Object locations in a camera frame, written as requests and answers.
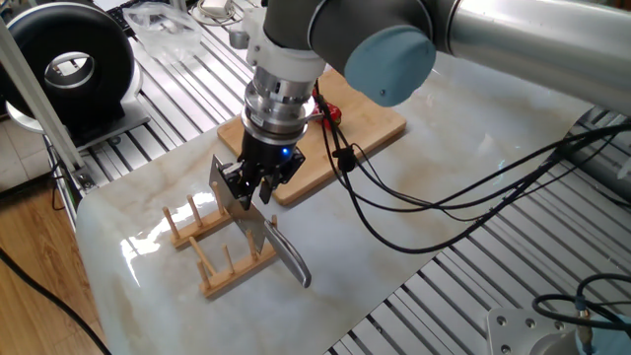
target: cable clip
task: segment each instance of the cable clip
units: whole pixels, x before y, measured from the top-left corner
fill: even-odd
[[[353,147],[340,148],[333,152],[333,157],[337,158],[337,168],[340,171],[350,173],[355,169],[357,159]]]

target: tile floor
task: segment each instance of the tile floor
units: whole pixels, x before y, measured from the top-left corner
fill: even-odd
[[[41,135],[0,122],[0,192],[50,171]]]

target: black cable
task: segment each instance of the black cable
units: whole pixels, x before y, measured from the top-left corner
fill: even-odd
[[[52,207],[54,211],[63,211],[66,208],[66,206],[62,205],[61,207],[55,207],[55,200],[57,199],[56,197],[57,194],[55,192],[58,189],[59,189],[59,185],[57,185],[57,182],[55,182],[54,187],[52,188],[52,198],[51,198],[50,206]]]
[[[590,326],[590,327],[595,327],[595,328],[600,328],[600,329],[610,329],[610,330],[622,330],[622,331],[629,331],[631,330],[631,324],[617,324],[617,323],[610,323],[610,322],[606,322],[606,321],[599,321],[599,320],[588,320],[588,319],[579,319],[576,317],[570,317],[570,316],[565,316],[565,315],[560,315],[554,312],[550,312],[545,310],[544,308],[542,308],[539,304],[542,302],[546,302],[546,301],[568,301],[568,302],[576,302],[577,298],[574,296],[567,296],[567,295],[541,295],[541,296],[537,296],[534,298],[534,300],[532,301],[532,308],[534,309],[535,312],[539,313],[540,315],[550,318],[552,320],[559,320],[559,321],[563,321],[569,324],[575,324],[575,325],[582,325],[582,326]],[[586,301],[586,305],[588,306],[588,308],[593,309],[594,307],[597,307],[595,304]]]
[[[99,336],[90,328],[90,326],[83,320],[76,312],[74,312],[68,305],[66,305],[63,301],[61,301],[57,296],[52,294],[50,291],[46,290],[43,286],[41,286],[37,281],[33,280],[29,274],[27,274],[13,259],[9,254],[7,254],[2,248],[0,248],[0,259],[13,271],[22,281],[26,282],[34,290],[38,291],[43,297],[48,299],[48,301],[52,302],[55,306],[57,306],[61,311],[63,311],[68,317],[70,317],[75,323],[77,323],[83,331],[90,336],[92,341],[99,347],[102,353],[105,355],[111,355],[109,350],[103,342],[99,339]]]
[[[603,306],[599,306],[597,304],[591,304],[589,306],[589,309],[596,312],[597,314],[601,315],[603,318],[611,321],[614,324],[626,324],[626,322],[620,319],[620,317],[617,314],[606,309]],[[629,337],[629,339],[631,339],[631,330],[626,330],[625,332],[627,333],[627,336]]]
[[[624,208],[629,208],[631,209],[631,204],[629,204],[628,202],[624,202],[624,201],[620,201],[617,198],[613,198],[609,195],[607,195],[606,193],[600,191],[600,190],[596,190],[598,191],[599,194],[601,194],[604,198],[608,199],[609,201],[613,202],[614,204],[620,206],[620,207],[624,207]]]
[[[323,107],[320,106],[320,110],[324,111],[324,117],[326,119],[329,120],[329,125],[331,127],[335,127],[332,119],[330,118],[330,114],[327,114],[327,109],[323,109]],[[336,134],[335,134],[335,130],[336,128],[333,128],[333,139],[336,139]],[[332,158],[330,154],[327,154],[329,157],[329,162],[332,164]],[[349,192],[349,195],[351,197],[351,201],[353,202],[353,206],[355,207],[355,210],[360,218],[360,220],[362,221],[362,223],[364,224],[364,226],[366,227],[366,229],[377,239],[379,240],[381,243],[383,243],[384,245],[388,246],[391,249],[395,249],[399,252],[404,252],[404,253],[411,253],[411,254],[418,254],[418,253],[426,253],[426,252],[432,252],[432,251],[436,251],[436,250],[440,250],[443,248],[446,248],[448,246],[453,245],[454,243],[460,241],[461,239],[465,238],[466,236],[468,236],[470,233],[472,233],[473,231],[475,231],[476,229],[478,229],[479,227],[481,227],[484,223],[486,223],[486,221],[488,221],[489,219],[491,219],[493,216],[495,216],[497,213],[499,213],[503,208],[505,208],[506,206],[508,206],[510,203],[513,202],[513,200],[519,196],[522,192],[524,192],[531,184],[533,184],[538,178],[540,178],[543,174],[545,174],[549,169],[552,168],[553,164],[546,164],[544,163],[544,166],[540,167],[537,171],[530,173],[529,175],[527,175],[524,178],[524,183],[522,186],[519,186],[514,192],[511,193],[511,195],[507,198],[505,198],[504,200],[502,200],[500,202],[500,204],[498,204],[498,206],[496,206],[495,208],[493,208],[490,212],[488,212],[487,214],[481,216],[481,218],[477,219],[475,221],[475,223],[471,226],[469,226],[468,228],[466,228],[462,233],[458,234],[457,236],[449,239],[448,241],[445,241],[443,243],[440,243],[438,245],[432,246],[432,247],[428,247],[428,248],[404,248],[401,246],[398,246],[390,241],[388,241],[387,239],[385,239],[384,237],[382,237],[370,224],[370,222],[368,222],[368,220],[366,219],[366,216],[364,216],[364,213],[359,205],[359,202],[357,201],[357,196],[353,190],[353,187],[351,185],[350,179],[348,177],[347,172],[345,172],[344,170],[340,170],[342,177],[344,179],[344,184]]]
[[[328,145],[328,139],[326,136],[326,130],[324,128],[324,126],[322,126],[322,134],[323,134],[323,139],[324,139],[324,145],[326,148],[326,153],[327,153],[327,158],[329,163],[331,164],[331,168],[333,170],[333,172],[335,173],[335,176],[337,177],[337,179],[340,181],[340,183],[346,188],[346,190],[349,193],[349,196],[351,198],[351,201],[353,202],[353,206],[355,207],[355,210],[360,218],[360,220],[362,221],[362,223],[364,224],[364,226],[369,230],[369,232],[376,238],[378,239],[380,242],[382,242],[383,244],[385,244],[386,246],[388,246],[389,248],[395,249],[397,251],[400,252],[405,252],[405,253],[424,253],[424,252],[431,252],[431,251],[436,251],[439,249],[443,249],[445,247],[448,247],[454,243],[456,243],[457,241],[461,240],[462,238],[465,238],[466,236],[468,236],[471,232],[473,232],[474,230],[476,230],[477,228],[479,228],[481,225],[483,225],[486,221],[488,221],[490,218],[492,218],[493,216],[495,216],[497,213],[499,213],[503,208],[505,208],[506,206],[508,206],[509,204],[513,203],[521,194],[524,193],[524,191],[526,189],[528,189],[538,178],[542,177],[545,173],[547,173],[554,165],[558,164],[561,160],[561,158],[554,158],[551,160],[548,160],[547,162],[543,163],[541,166],[539,166],[539,168],[537,168],[534,172],[528,174],[527,176],[515,181],[514,183],[510,184],[509,186],[506,186],[503,189],[500,189],[499,191],[496,191],[495,193],[492,193],[486,197],[480,198],[478,200],[475,201],[471,201],[471,202],[467,202],[467,203],[462,203],[459,205],[449,205],[446,206],[444,205],[444,203],[449,202],[473,189],[475,189],[477,186],[491,180],[492,178],[499,176],[535,157],[537,157],[538,155],[541,155],[551,149],[555,149],[558,147],[567,147],[570,143],[572,142],[577,142],[575,143],[572,148],[570,149],[571,151],[578,151],[580,149],[583,149],[585,146],[592,144],[594,141],[601,139],[602,137],[605,137],[607,135],[612,135],[612,134],[617,134],[621,131],[624,130],[631,130],[631,124],[621,124],[615,127],[605,127],[605,128],[601,128],[598,130],[594,130],[594,131],[589,131],[589,132],[585,132],[582,134],[578,134],[572,137],[568,137],[568,138],[564,138],[563,140],[560,140],[558,142],[552,143],[542,149],[539,149],[538,151],[510,164],[509,166],[507,166],[506,168],[496,172],[493,175],[490,175],[489,177],[483,178],[482,180],[478,181],[477,183],[447,197],[442,199],[439,202],[435,202],[435,203],[430,203],[427,204],[427,201],[423,201],[420,199],[416,199],[414,197],[408,196],[408,195],[404,195],[400,192],[394,191],[392,189],[390,189],[389,187],[387,187],[383,181],[379,178],[379,176],[377,175],[377,177],[372,177],[365,169],[362,169],[363,167],[360,166],[360,169],[362,170],[362,172],[369,177],[379,188],[383,189],[384,191],[390,193],[391,195],[405,200],[411,204],[416,204],[416,205],[420,205],[421,207],[419,208],[411,208],[411,209],[394,209],[394,208],[389,208],[389,207],[384,207],[381,206],[379,204],[376,204],[360,195],[358,195],[352,187],[350,178],[348,177],[348,172],[350,172],[350,170],[352,170],[352,167],[355,165],[358,165],[357,163],[357,159],[355,157],[355,155],[352,152],[352,146],[349,146],[348,141],[345,139],[343,133],[339,130],[339,128],[337,127],[337,125],[333,122],[331,115],[330,115],[330,111],[328,109],[328,106],[326,104],[326,102],[324,101],[323,96],[319,93],[319,86],[316,82],[315,85],[315,92],[316,92],[316,97],[315,97],[315,101],[318,104],[318,107],[320,109],[320,111],[323,113],[324,115],[324,119],[326,119],[331,127],[331,133],[333,136],[333,143],[335,145],[335,152],[333,154],[331,154],[330,152],[330,147]],[[339,137],[342,138],[342,141],[344,142],[345,148],[342,149],[341,145],[339,143]],[[335,165],[333,164],[333,159],[332,156],[335,156],[337,154],[338,157],[338,169],[335,167]],[[344,155],[344,159],[348,160],[348,159],[353,159],[353,162],[348,162],[348,161],[342,161],[342,155]],[[477,204],[480,204],[482,202],[488,201],[496,196],[499,196],[501,194],[504,194],[508,191],[512,190],[513,192],[511,192],[508,196],[506,196],[505,198],[503,198],[503,200],[495,207],[492,208],[489,212],[487,212],[486,214],[476,217],[475,218],[475,223],[471,226],[469,226],[467,229],[465,229],[461,234],[455,236],[454,238],[441,243],[439,245],[433,246],[433,247],[429,247],[429,248],[404,248],[404,247],[400,247],[397,246],[393,243],[391,243],[390,241],[386,240],[385,238],[383,238],[372,226],[371,224],[368,222],[368,220],[366,219],[361,206],[359,205],[358,199],[361,199],[362,201],[378,207],[378,208],[383,208],[386,210],[390,210],[393,212],[420,212],[420,211],[425,211],[428,209],[439,209],[441,211],[447,210],[447,209],[460,209],[460,208],[466,208],[466,207],[470,207],[470,206],[474,206]]]
[[[328,112],[328,107],[326,107],[326,104],[324,104],[324,106],[320,106],[320,110],[323,110],[324,111],[324,115],[326,116],[326,113]],[[333,138],[335,138],[336,131],[339,131],[339,129],[336,126],[332,126],[332,127],[335,127],[335,129],[331,129],[332,132],[333,132]],[[508,165],[506,168],[501,169],[501,170],[497,171],[496,173],[479,180],[478,182],[470,185],[469,187],[467,187],[467,188],[465,188],[465,189],[463,189],[463,190],[461,190],[461,191],[459,191],[459,192],[457,192],[457,193],[455,193],[455,194],[453,194],[453,195],[451,195],[449,197],[446,197],[446,198],[444,198],[444,199],[442,199],[442,200],[440,200],[438,202],[434,202],[434,203],[432,203],[430,205],[427,205],[427,206],[423,206],[423,207],[419,207],[419,208],[407,209],[405,212],[422,212],[422,211],[426,211],[428,209],[443,209],[443,210],[450,209],[450,210],[455,210],[455,209],[462,209],[462,208],[468,208],[468,207],[476,206],[476,205],[478,205],[480,203],[489,201],[489,200],[491,200],[491,199],[493,199],[493,198],[495,198],[497,196],[500,196],[500,195],[512,190],[513,188],[517,187],[521,183],[521,181],[520,180],[515,181],[514,183],[512,183],[512,184],[510,184],[510,185],[508,185],[508,186],[506,186],[506,187],[504,187],[504,188],[502,188],[502,189],[500,189],[500,190],[498,190],[498,191],[496,191],[496,192],[494,192],[494,193],[492,193],[492,194],[490,194],[490,195],[488,195],[486,197],[477,199],[475,201],[461,203],[461,204],[458,204],[458,205],[444,205],[444,203],[452,201],[452,200],[454,200],[454,199],[466,194],[467,192],[470,192],[470,191],[474,190],[476,187],[478,187],[478,186],[490,181],[491,179],[496,178],[496,177],[498,177],[498,176],[500,176],[500,175],[502,175],[502,174],[504,174],[504,173],[506,173],[506,172],[508,172],[508,171],[510,171],[510,170],[512,170],[512,169],[514,169],[514,168],[516,168],[516,167],[518,167],[518,166],[530,161],[530,160],[532,160],[533,158],[536,158],[537,156],[539,156],[541,154],[544,154],[547,151],[552,150],[552,149],[556,149],[556,148],[561,147],[561,146],[567,146],[569,143],[578,142],[578,141],[584,141],[584,142],[588,142],[588,143],[591,144],[591,143],[601,139],[602,137],[606,137],[606,136],[612,135],[612,134],[617,134],[617,133],[620,133],[622,131],[627,131],[627,130],[631,130],[631,123],[620,124],[620,125],[613,126],[613,127],[599,128],[597,130],[593,130],[593,131],[577,134],[577,135],[574,135],[572,137],[564,138],[564,139],[562,139],[560,141],[557,141],[555,143],[549,144],[549,145],[547,145],[547,146],[545,146],[545,147],[543,147],[543,148],[541,148],[541,149],[529,154],[528,156],[526,156],[524,158],[521,158],[520,160]]]
[[[600,152],[602,152],[602,150],[611,143],[613,138],[615,138],[615,135],[611,135],[611,137],[609,137],[609,139],[607,139],[607,141],[604,142],[604,144],[602,144],[602,146],[600,146],[600,148],[596,149],[595,152],[593,152],[591,155],[589,155],[587,158],[585,158],[581,163],[579,163],[579,164],[575,165],[574,167],[572,167],[572,169],[568,170],[567,172],[561,174],[558,177],[553,178],[552,180],[550,180],[550,181],[548,181],[546,183],[541,184],[537,188],[534,188],[534,189],[532,189],[532,190],[530,190],[528,192],[525,192],[523,195],[518,197],[518,199],[520,199],[522,197],[526,197],[526,196],[528,196],[528,195],[530,195],[532,193],[535,193],[535,192],[541,190],[542,188],[547,187],[551,183],[556,182],[556,181],[560,180],[561,178],[564,178],[564,177],[568,176],[569,174],[573,173],[576,169],[582,167],[587,162],[589,162],[591,159],[595,158],[598,154],[600,154]]]
[[[419,206],[428,206],[432,204],[429,201],[422,200],[422,199],[419,199],[414,196],[410,196],[402,192],[398,192],[390,188],[389,186],[387,186],[386,183],[380,178],[379,174],[377,173],[377,170],[375,169],[375,167],[373,167],[373,164],[371,163],[370,159],[368,158],[368,155],[366,155],[366,152],[364,152],[362,147],[360,147],[359,144],[357,143],[351,144],[351,147],[356,147],[360,151],[360,153],[362,154],[362,157],[364,158],[364,161],[368,164],[369,168],[373,171],[373,175],[375,175],[375,177],[371,176],[371,174],[366,171],[366,169],[362,166],[362,164],[358,162],[357,166],[360,168],[362,173],[364,173],[364,175],[368,179],[370,179],[376,186],[381,188],[383,191],[387,192],[391,196],[394,196],[395,198],[398,198],[401,201],[408,202],[410,204],[415,204]],[[472,217],[472,218],[459,218],[444,209],[441,209],[441,208],[438,208],[438,209],[440,209],[443,213],[448,215],[451,219],[459,221],[459,222],[472,222],[481,217],[481,216],[477,216],[477,217]],[[404,212],[416,212],[416,209],[406,209],[404,210]]]
[[[590,276],[579,283],[579,287],[577,287],[576,289],[577,297],[583,297],[583,291],[585,290],[585,288],[592,282],[598,280],[616,280],[631,283],[631,276],[614,273],[602,273]]]

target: knife handle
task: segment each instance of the knife handle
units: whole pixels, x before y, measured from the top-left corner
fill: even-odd
[[[269,232],[267,239],[274,247],[274,250],[276,250],[280,259],[285,263],[285,266],[304,288],[308,288],[312,283],[312,275],[298,251],[269,221],[265,221],[265,228]]]

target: wooden peg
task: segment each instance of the wooden peg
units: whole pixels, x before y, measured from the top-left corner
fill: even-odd
[[[171,226],[171,233],[174,234],[175,240],[179,239],[179,232],[177,231],[177,227],[175,226],[174,219],[171,218],[171,212],[167,206],[162,208],[162,211],[165,213],[165,218],[167,218],[167,222],[169,222],[169,226]]]
[[[204,265],[206,265],[208,272],[210,272],[210,276],[215,276],[217,274],[217,271],[215,271],[215,268],[210,263],[210,261],[208,261],[208,259],[206,258],[206,255],[204,255],[204,252],[201,250],[201,248],[199,248],[199,245],[195,241],[195,238],[188,237],[188,241],[195,248],[197,255],[199,255],[199,258],[204,262]]]
[[[197,227],[203,226],[204,224],[201,222],[201,217],[199,217],[199,211],[197,211],[197,207],[195,206],[195,202],[193,201],[193,196],[187,195],[186,199],[188,200],[190,209],[193,211],[193,216],[195,217],[195,223],[197,223]]]
[[[251,230],[245,231],[245,236],[247,237],[247,244],[249,245],[249,254],[252,256],[252,261],[258,260],[258,253],[256,252],[256,247],[254,246],[254,236]]]
[[[217,209],[219,209],[219,213],[221,213],[221,215],[223,216],[226,214],[226,210],[224,209],[224,204],[221,202],[221,197],[219,196],[219,185],[217,184],[217,181],[213,181],[210,186],[213,188],[213,192],[215,193]]]
[[[230,253],[228,252],[228,246],[225,244],[221,245],[221,249],[224,251],[224,256],[226,257],[226,263],[228,263],[228,269],[230,270],[230,274],[235,274],[235,267],[233,266],[233,261],[230,259]]]
[[[201,281],[204,285],[204,291],[210,289],[210,281],[208,280],[208,275],[206,274],[206,269],[204,268],[204,264],[201,260],[197,260],[197,270],[199,270],[199,276],[201,276]]]

